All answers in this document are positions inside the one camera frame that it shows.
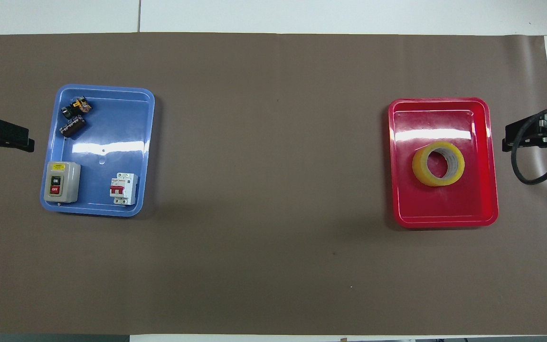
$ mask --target electronic component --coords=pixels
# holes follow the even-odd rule
[[[82,166],[71,161],[51,161],[47,164],[44,200],[72,203],[77,201]]]
[[[61,134],[70,138],[73,134],[76,134],[83,126],[85,126],[85,120],[81,115],[73,117],[67,124],[60,128]]]
[[[112,178],[109,186],[109,196],[113,197],[113,203],[125,206],[134,204],[138,179],[134,173],[117,173],[117,178]]]
[[[78,97],[70,106],[61,108],[61,113],[64,117],[69,119],[64,126],[59,129],[59,132],[63,136],[70,138],[73,134],[76,134],[83,126],[85,126],[85,119],[83,114],[89,112],[92,106],[87,102],[85,97]]]

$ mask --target black cable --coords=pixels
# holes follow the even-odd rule
[[[521,128],[519,129],[519,132],[516,134],[516,137],[514,138],[514,142],[512,143],[512,156],[511,156],[511,162],[512,162],[512,169],[514,170],[514,174],[519,179],[519,181],[523,182],[524,184],[539,184],[545,180],[547,180],[547,172],[541,175],[540,177],[537,177],[534,180],[528,180],[523,176],[522,173],[520,173],[519,165],[516,162],[516,154],[517,150],[519,149],[520,141],[523,139],[523,136],[525,135],[525,132],[527,129],[536,121],[540,120],[544,115],[547,114],[547,109],[540,111],[538,114],[532,115],[529,120],[525,121]]]

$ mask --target white table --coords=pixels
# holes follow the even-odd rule
[[[547,51],[547,0],[0,0],[0,34],[100,32],[545,35]],[[131,341],[316,342],[341,337],[433,338],[136,335]]]

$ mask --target tray rim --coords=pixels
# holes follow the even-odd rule
[[[148,98],[148,125],[149,129],[147,130],[147,135],[145,137],[145,145],[147,146],[145,153],[143,154],[144,167],[141,168],[141,173],[139,174],[139,193],[137,193],[137,203],[134,204],[134,208],[128,211],[113,211],[113,210],[103,210],[96,208],[78,208],[71,205],[64,206],[55,206],[48,204],[43,198],[44,189],[46,186],[46,171],[47,163],[52,160],[52,153],[54,149],[54,141],[56,138],[56,132],[58,132],[57,126],[57,116],[58,111],[60,110],[60,99],[64,91],[69,89],[85,89],[85,90],[96,90],[96,91],[111,91],[111,92],[133,92],[133,93],[143,93]],[[52,212],[65,212],[68,214],[84,214],[84,215],[96,215],[96,216],[109,216],[109,217],[132,217],[138,214],[143,208],[143,197],[145,194],[145,184],[146,184],[146,174],[149,167],[149,146],[151,144],[151,135],[153,130],[153,116],[155,113],[155,96],[153,93],[142,87],[123,87],[123,86],[105,86],[105,85],[83,85],[83,84],[67,84],[60,87],[56,93],[54,101],[54,109],[52,110],[52,123],[50,124],[50,134],[48,135],[48,145],[46,149],[46,157],[44,160],[43,167],[43,176],[41,178],[41,190],[39,192],[39,203],[41,206],[48,211]]]
[[[486,219],[472,219],[472,220],[447,220],[447,221],[431,221],[423,219],[422,221],[406,221],[400,213],[400,203],[398,200],[398,179],[396,174],[392,171],[396,164],[396,141],[395,141],[395,120],[393,115],[396,110],[396,106],[401,103],[424,103],[424,102],[476,102],[484,109],[484,125],[487,133],[486,144],[487,154],[489,157],[489,174],[490,182],[489,187],[491,189],[491,201],[493,212],[490,217]],[[394,208],[394,216],[396,221],[405,228],[410,229],[427,229],[427,228],[453,228],[453,227],[483,227],[491,225],[499,217],[499,200],[497,196],[497,177],[495,175],[495,156],[493,153],[493,139],[491,136],[491,123],[490,123],[490,111],[489,106],[484,100],[479,97],[427,97],[427,98],[406,98],[397,99],[391,102],[388,106],[388,127],[389,127],[389,157],[390,157],[390,171],[391,171],[391,190],[392,190],[392,202]]]

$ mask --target blue tray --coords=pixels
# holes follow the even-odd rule
[[[87,125],[72,138],[58,131],[67,123],[60,109],[85,96],[93,107],[84,115]],[[56,95],[52,126],[41,180],[41,205],[52,211],[130,217],[143,207],[147,162],[155,97],[147,89],[94,85],[66,85]],[[76,162],[82,166],[77,202],[52,203],[43,199],[46,168],[50,161]],[[136,203],[113,204],[111,178],[118,172],[139,176]]]

